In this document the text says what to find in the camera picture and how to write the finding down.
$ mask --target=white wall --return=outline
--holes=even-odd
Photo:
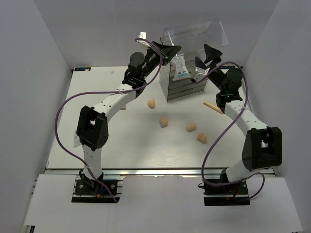
[[[245,64],[252,109],[283,133],[285,177],[311,232],[311,1],[280,0]]]
[[[218,18],[230,45],[224,60],[244,65],[278,0],[35,0],[71,68],[127,66],[140,32],[159,42],[166,27]]]
[[[19,233],[70,70],[31,0],[0,7],[0,232]]]

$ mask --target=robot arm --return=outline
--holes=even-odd
[[[194,83],[202,79],[209,69],[215,68],[221,61],[222,53],[220,51],[206,44],[204,49],[207,59],[204,62],[198,57],[195,59],[196,68],[191,74]],[[244,108],[244,103],[239,95],[242,72],[234,68],[224,74],[217,69],[208,78],[220,90],[216,95],[217,106],[234,120]],[[279,166],[282,163],[282,133],[278,127],[269,127],[248,109],[244,109],[236,124],[245,135],[242,158],[222,172],[221,183],[245,179],[258,170]]]
[[[143,92],[146,85],[145,79],[159,65],[160,56],[162,65],[165,66],[180,50],[180,46],[165,46],[153,42],[147,49],[146,55],[141,52],[133,53],[122,84],[118,88],[120,93],[110,95],[91,108],[85,106],[81,109],[77,135],[83,147],[84,160],[98,180],[102,181],[104,176],[101,166],[101,152],[109,136],[108,122],[123,106],[135,100]],[[92,193],[100,192],[101,185],[93,180],[87,167],[80,171],[80,178]]]

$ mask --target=clear plastic box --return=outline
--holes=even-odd
[[[205,60],[205,57],[201,56],[205,54],[204,44],[213,48],[229,44],[223,26],[217,19],[167,28],[164,30],[161,42],[164,45],[180,45],[182,47],[178,55],[184,55],[186,68],[190,74],[195,69],[196,56]],[[161,68],[160,85],[167,101],[203,91],[207,84],[207,81],[204,81],[195,85],[191,78],[173,81],[174,75],[175,68],[171,63]]]

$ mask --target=purple cable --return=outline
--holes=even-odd
[[[238,119],[240,118],[240,116],[243,114],[244,110],[245,110],[245,107],[247,106],[247,103],[248,103],[248,85],[247,85],[247,80],[246,80],[246,77],[245,77],[245,74],[242,70],[242,68],[236,64],[235,62],[222,62],[220,64],[218,64],[218,66],[216,66],[215,68],[213,68],[211,71],[209,71],[207,73],[206,76],[204,76],[200,81],[196,82],[195,84],[198,84],[204,80],[206,80],[208,78],[208,76],[214,72],[216,69],[219,69],[220,66],[223,66],[223,65],[226,65],[226,64],[234,64],[241,72],[242,72],[242,75],[243,75],[243,79],[244,79],[244,82],[245,82],[245,103],[244,103],[244,108],[240,111],[240,113],[237,115],[237,117],[231,122],[231,124],[219,135],[219,137],[215,140],[215,142],[211,145],[211,147],[209,148],[204,160],[203,160],[203,164],[202,164],[202,167],[201,167],[201,176],[202,176],[202,180],[204,183],[208,184],[208,185],[211,185],[211,186],[226,186],[226,185],[230,185],[230,184],[234,184],[234,183],[239,183],[241,181],[244,181],[245,179],[241,179],[241,180],[237,180],[237,181],[233,181],[233,182],[227,182],[227,183],[211,183],[209,181],[207,181],[205,178],[204,178],[204,168],[205,168],[205,163],[207,161],[207,158],[208,156],[210,155],[211,151],[214,149],[214,147],[216,146],[216,144],[220,141],[220,139],[224,136],[224,134],[238,121]],[[258,192],[256,194],[254,194],[253,196],[251,196],[249,199],[251,198],[254,198],[255,196],[258,195],[258,193],[262,190],[263,186],[264,186],[264,183],[265,183],[265,177],[262,173],[260,172],[257,172],[255,174],[252,174],[251,176],[248,177],[251,178],[253,177],[254,175],[256,174],[259,174],[262,176],[262,185],[260,187],[260,189],[258,190]]]
[[[129,92],[133,92],[133,91],[138,91],[138,90],[141,90],[143,88],[145,88],[146,86],[148,86],[150,83],[152,83],[157,75],[159,74],[160,72],[160,69],[162,67],[162,57],[161,57],[161,53],[160,53],[160,50],[157,48],[157,46],[155,46],[154,43],[146,40],[146,39],[142,39],[142,38],[136,38],[135,41],[137,42],[138,40],[143,40],[145,42],[147,42],[148,44],[154,46],[154,48],[156,49],[156,51],[158,52],[159,54],[159,57],[160,57],[160,65],[159,65],[159,68],[155,74],[155,76],[150,80],[150,82],[146,83],[146,85],[144,86],[141,86],[139,88],[135,88],[135,89],[132,89],[132,90],[127,90],[127,91],[122,91],[122,93],[129,93]],[[101,184],[107,191],[108,193],[110,194],[110,196],[113,198],[114,202],[115,203],[118,203],[117,200],[115,199],[115,197],[113,196],[113,194],[111,193],[111,191],[109,190],[109,188],[101,181],[99,181],[95,176],[94,174],[92,173],[92,171],[89,169],[87,163],[82,159],[80,158],[78,155],[75,155],[74,153],[72,153],[71,151],[69,151],[60,141],[59,139],[59,136],[58,136],[58,131],[57,131],[57,125],[58,125],[58,118],[59,118],[59,115],[60,115],[60,112],[62,111],[63,107],[65,106],[66,103],[68,103],[70,100],[72,100],[73,98],[76,98],[78,96],[83,96],[83,95],[90,95],[90,94],[119,94],[119,91],[90,91],[90,92],[83,92],[83,93],[79,93],[79,94],[76,94],[74,96],[71,96],[70,98],[68,98],[67,100],[65,100],[59,107],[57,113],[56,113],[56,117],[55,117],[55,124],[54,124],[54,131],[55,131],[55,137],[56,137],[56,140],[59,144],[59,146],[65,151],[67,152],[68,154],[70,154],[71,156],[73,156],[74,158],[80,160],[87,168],[88,172],[90,173],[91,177],[97,181],[97,183]]]

